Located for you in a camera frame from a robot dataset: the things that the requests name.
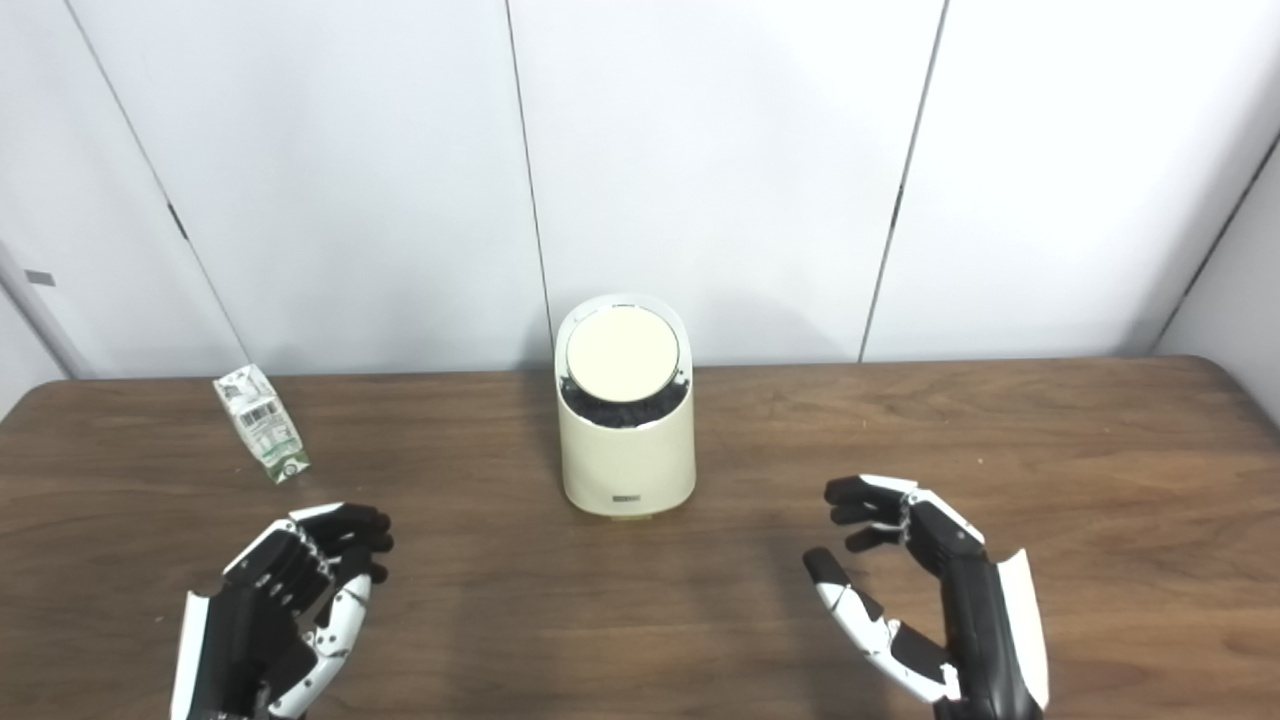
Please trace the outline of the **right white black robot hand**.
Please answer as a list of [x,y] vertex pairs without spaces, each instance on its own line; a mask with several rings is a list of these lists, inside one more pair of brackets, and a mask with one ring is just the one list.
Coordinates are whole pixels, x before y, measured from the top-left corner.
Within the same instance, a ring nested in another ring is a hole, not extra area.
[[824,609],[872,666],[937,719],[1044,716],[1048,653],[1024,550],[996,562],[979,529],[914,480],[837,478],[827,482],[824,500],[832,523],[854,527],[847,551],[897,546],[940,583],[945,643],[891,618],[831,550],[803,555]]

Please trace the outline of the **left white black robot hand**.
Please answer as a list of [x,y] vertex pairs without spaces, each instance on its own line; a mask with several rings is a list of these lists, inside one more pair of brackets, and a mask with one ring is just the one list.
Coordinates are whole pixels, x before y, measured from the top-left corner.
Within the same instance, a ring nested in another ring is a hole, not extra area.
[[256,536],[210,596],[186,596],[170,715],[305,719],[351,659],[388,569],[392,520],[334,502]]

